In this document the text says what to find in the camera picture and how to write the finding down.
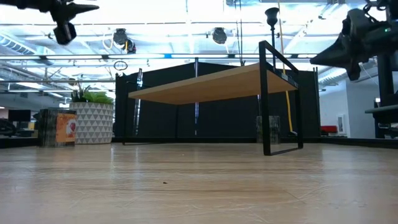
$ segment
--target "ceiling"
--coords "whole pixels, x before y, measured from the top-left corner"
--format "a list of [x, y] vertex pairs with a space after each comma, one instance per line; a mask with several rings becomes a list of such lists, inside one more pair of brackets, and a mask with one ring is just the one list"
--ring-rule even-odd
[[[237, 31], [242, 31], [242, 53], [258, 54], [258, 42], [271, 42], [270, 27], [264, 11], [277, 7], [274, 3], [260, 3], [263, 0], [241, 0], [235, 7], [233, 0], [94, 0], [76, 3], [96, 4], [100, 9], [77, 15], [75, 25], [77, 38], [67, 46], [58, 45], [53, 35], [54, 22], [50, 14], [30, 9], [0, 6], [0, 52], [3, 55], [76, 55], [69, 60], [52, 60], [51, 63], [37, 63], [28, 60], [0, 61], [3, 80], [53, 79], [67, 80], [111, 80], [117, 72], [116, 60], [79, 60], [78, 55], [124, 54], [111, 45], [112, 33], [118, 28], [127, 30], [128, 36], [137, 47], [137, 54], [238, 54]], [[347, 4], [329, 4], [335, 0], [289, 0], [280, 4], [281, 28], [276, 32], [282, 38], [276, 39], [275, 47], [281, 51], [283, 41], [285, 54], [317, 54], [330, 46], [341, 31], [341, 21], [348, 10], [362, 8], [364, 1], [342, 1]], [[378, 19], [385, 19], [383, 12], [372, 10]], [[211, 33], [215, 27], [223, 27], [228, 39], [224, 45], [216, 44]], [[10, 48], [4, 43], [18, 43], [23, 48]], [[247, 60], [255, 63], [257, 59]], [[138, 72], [180, 65], [191, 59], [149, 59], [144, 57], [125, 60], [125, 73]], [[239, 60], [210, 60], [204, 62], [238, 65]], [[312, 70], [308, 58], [293, 61], [300, 70]], [[320, 73], [327, 67], [319, 67]], [[47, 89], [70, 89], [67, 83], [43, 84]], [[98, 83], [97, 89], [114, 89], [113, 83]], [[12, 85], [12, 88], [31, 88], [26, 85]]]

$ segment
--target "wooden floor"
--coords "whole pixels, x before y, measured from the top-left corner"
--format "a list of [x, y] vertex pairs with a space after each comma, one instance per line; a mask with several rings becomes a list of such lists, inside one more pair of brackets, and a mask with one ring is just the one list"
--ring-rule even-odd
[[307, 144], [0, 149], [0, 223], [398, 222], [398, 151]]

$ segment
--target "wooden tabletop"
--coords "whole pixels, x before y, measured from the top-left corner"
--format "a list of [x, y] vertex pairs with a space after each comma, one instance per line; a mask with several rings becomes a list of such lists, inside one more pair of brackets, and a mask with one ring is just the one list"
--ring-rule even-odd
[[[287, 77], [268, 71], [268, 92], [296, 90]], [[259, 64], [232, 68], [196, 78], [134, 91], [130, 98], [183, 105], [261, 94]]]

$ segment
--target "green plant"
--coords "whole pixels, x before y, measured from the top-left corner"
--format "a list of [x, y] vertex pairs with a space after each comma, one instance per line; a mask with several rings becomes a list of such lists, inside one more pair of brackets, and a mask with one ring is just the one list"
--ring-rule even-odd
[[85, 93], [88, 93], [88, 90], [90, 89], [90, 86], [82, 89], [80, 83], [77, 83], [79, 86], [79, 90], [74, 90], [71, 93], [71, 98], [72, 102], [77, 103], [77, 102], [87, 102], [87, 99], [84, 97]]
[[108, 97], [105, 92], [85, 92], [83, 97], [90, 103], [113, 104], [113, 99]]

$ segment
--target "yellow cable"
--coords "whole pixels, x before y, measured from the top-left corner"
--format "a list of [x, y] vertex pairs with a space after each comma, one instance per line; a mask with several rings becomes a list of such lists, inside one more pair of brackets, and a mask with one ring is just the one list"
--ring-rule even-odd
[[[282, 20], [280, 19], [281, 13], [280, 13], [280, 0], [278, 0], [278, 9], [279, 9], [279, 30], [280, 30], [280, 46], [282, 49], [282, 55], [284, 55], [284, 39], [283, 39], [283, 33], [282, 33]], [[286, 75], [286, 70], [285, 70], [285, 64], [282, 64], [283, 68], [283, 73]], [[292, 113], [290, 112], [290, 98], [289, 98], [289, 92], [286, 91], [286, 103], [287, 103], [287, 116], [289, 118], [289, 128], [290, 131], [293, 131], [293, 125], [292, 125]]]

